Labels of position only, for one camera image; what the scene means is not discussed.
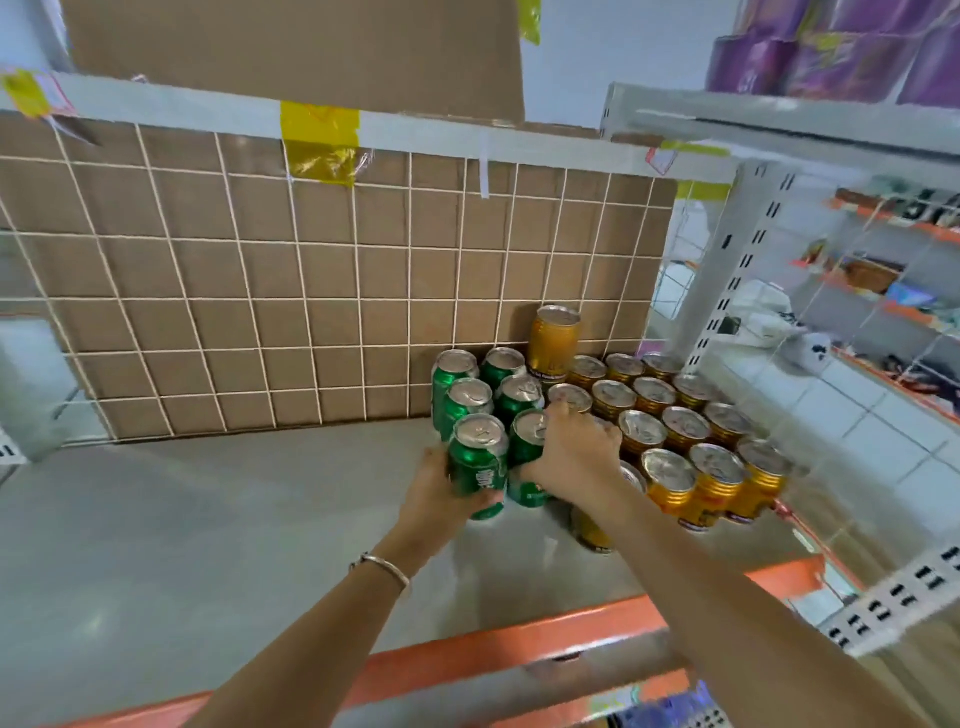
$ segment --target orange shelf beam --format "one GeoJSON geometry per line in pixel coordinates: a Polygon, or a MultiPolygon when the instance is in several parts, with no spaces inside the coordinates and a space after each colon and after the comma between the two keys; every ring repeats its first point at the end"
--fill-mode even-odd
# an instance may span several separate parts
{"type": "MultiPolygon", "coordinates": [[[[820,589],[824,569],[824,556],[817,554],[747,575],[776,598],[788,599],[820,589]]],[[[367,659],[344,707],[529,665],[664,627],[666,622],[653,601],[642,595],[526,624],[378,652],[367,659]]],[[[177,728],[197,713],[209,696],[209,692],[188,695],[122,713],[78,720],[62,728],[177,728]]]]}

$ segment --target bracelet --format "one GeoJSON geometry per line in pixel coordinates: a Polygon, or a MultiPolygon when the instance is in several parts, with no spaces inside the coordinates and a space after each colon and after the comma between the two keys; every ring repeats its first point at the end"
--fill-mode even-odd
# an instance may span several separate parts
{"type": "Polygon", "coordinates": [[[387,561],[386,559],[381,559],[379,556],[374,556],[374,555],[371,554],[369,551],[360,554],[360,558],[357,559],[357,560],[356,560],[355,562],[353,562],[352,564],[350,564],[350,570],[353,571],[353,570],[356,569],[358,566],[360,566],[361,564],[363,564],[365,561],[369,561],[369,562],[371,562],[372,564],[377,564],[381,569],[386,569],[386,570],[389,571],[393,576],[395,576],[395,577],[396,577],[396,580],[397,580],[398,582],[400,582],[400,593],[401,593],[401,594],[402,594],[403,592],[406,592],[408,589],[410,589],[410,579],[407,578],[406,574],[404,574],[403,571],[401,571],[400,569],[398,569],[396,566],[394,566],[393,564],[391,564],[391,563],[390,563],[389,561],[387,561]]]}

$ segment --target metal shelf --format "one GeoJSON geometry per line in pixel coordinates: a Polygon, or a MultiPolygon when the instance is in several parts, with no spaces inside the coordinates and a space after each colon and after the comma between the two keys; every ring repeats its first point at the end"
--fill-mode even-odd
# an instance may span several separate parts
{"type": "Polygon", "coordinates": [[[960,113],[951,109],[666,91],[611,84],[601,122],[743,147],[742,157],[792,158],[950,189],[960,167],[960,113]]]}

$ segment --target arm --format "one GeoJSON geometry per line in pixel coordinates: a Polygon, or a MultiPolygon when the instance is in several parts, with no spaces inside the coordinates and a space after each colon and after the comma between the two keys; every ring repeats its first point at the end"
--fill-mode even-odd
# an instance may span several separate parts
{"type": "Polygon", "coordinates": [[[856,660],[797,619],[620,475],[620,432],[549,410],[543,457],[526,475],[584,509],[616,544],[678,648],[737,728],[913,728],[914,717],[856,660]]]}
{"type": "MultiPolygon", "coordinates": [[[[440,551],[471,514],[502,493],[455,497],[446,451],[420,462],[396,526],[372,554],[408,578],[440,551]]],[[[399,581],[364,562],[210,697],[186,728],[329,725],[400,596],[399,581]]]]}

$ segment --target purple package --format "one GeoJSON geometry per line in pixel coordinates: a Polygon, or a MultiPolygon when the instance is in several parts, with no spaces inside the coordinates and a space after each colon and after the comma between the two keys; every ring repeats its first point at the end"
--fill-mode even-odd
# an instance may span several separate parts
{"type": "Polygon", "coordinates": [[[926,31],[951,0],[819,0],[810,30],[818,33],[884,33],[910,36],[926,31]]]}
{"type": "Polygon", "coordinates": [[[792,38],[800,29],[810,0],[747,0],[735,32],[739,35],[792,38]]]}
{"type": "Polygon", "coordinates": [[[926,34],[897,103],[960,109],[960,12],[926,34]]]}
{"type": "Polygon", "coordinates": [[[809,33],[787,74],[785,96],[833,101],[883,101],[917,48],[906,36],[809,33]]]}
{"type": "Polygon", "coordinates": [[[776,96],[797,52],[795,40],[724,36],[713,41],[707,91],[776,96]]]}

